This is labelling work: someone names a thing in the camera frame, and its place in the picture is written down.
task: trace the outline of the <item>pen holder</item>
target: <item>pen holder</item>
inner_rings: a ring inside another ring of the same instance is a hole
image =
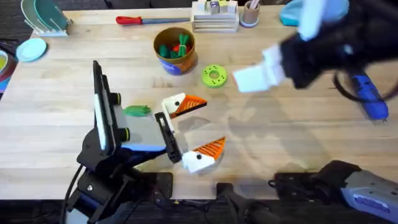
[[[250,9],[251,2],[248,1],[243,8],[241,25],[244,27],[255,27],[259,23],[260,4],[255,9]]]

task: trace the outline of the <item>wooden tabletop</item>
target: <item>wooden tabletop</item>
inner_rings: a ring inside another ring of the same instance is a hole
[[[140,166],[173,172],[174,198],[214,198],[217,182],[232,182],[247,197],[275,198],[266,184],[275,172],[315,171],[332,159],[398,181],[398,100],[388,102],[388,125],[374,125],[358,104],[334,89],[330,73],[308,90],[295,90],[290,80],[255,94],[239,93],[232,78],[220,89],[201,83],[205,66],[219,64],[231,74],[260,62],[262,49],[292,34],[294,28],[280,23],[280,10],[261,7],[258,26],[240,27],[238,33],[195,34],[198,65],[179,77],[164,71],[152,42],[161,30],[190,30],[190,23],[121,27],[114,19],[189,17],[190,9],[66,12],[74,21],[70,36],[44,38],[47,53],[36,62],[19,63],[1,99],[0,199],[64,197],[82,140],[93,127],[93,60],[107,74],[111,90],[122,94],[123,107],[158,108],[163,98],[181,92],[208,100],[208,106],[178,118],[174,126],[191,145],[226,136],[219,164],[201,174],[171,166],[164,157]],[[382,93],[398,79],[397,72],[395,62],[368,69]]]

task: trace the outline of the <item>glue gun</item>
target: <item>glue gun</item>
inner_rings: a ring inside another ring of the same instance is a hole
[[[350,73],[351,85],[358,98],[372,101],[362,102],[362,107],[368,114],[370,120],[382,120],[387,124],[388,107],[386,102],[379,100],[381,96],[377,88],[373,85],[372,80],[362,71],[359,73]]]

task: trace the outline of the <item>green donut toy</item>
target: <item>green donut toy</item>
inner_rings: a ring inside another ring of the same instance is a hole
[[[220,65],[209,65],[201,73],[203,84],[209,88],[219,88],[226,83],[227,74]]]

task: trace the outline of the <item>green plastic piece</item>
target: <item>green plastic piece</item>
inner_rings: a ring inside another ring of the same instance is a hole
[[[170,58],[171,59],[176,59],[176,58],[179,58],[180,56],[178,56],[178,54],[176,53],[176,52],[174,52],[174,51],[171,51],[170,52]]]
[[[187,43],[189,35],[180,34],[180,47],[178,48],[178,56],[184,57],[187,54]]]
[[[167,49],[166,45],[162,44],[159,47],[159,55],[162,56],[163,58],[169,58],[170,57],[170,51]]]
[[[228,75],[220,65],[209,65],[203,69],[201,79],[209,88],[220,88],[226,83]]]
[[[135,117],[144,117],[150,113],[148,106],[128,106],[123,110],[124,114]]]

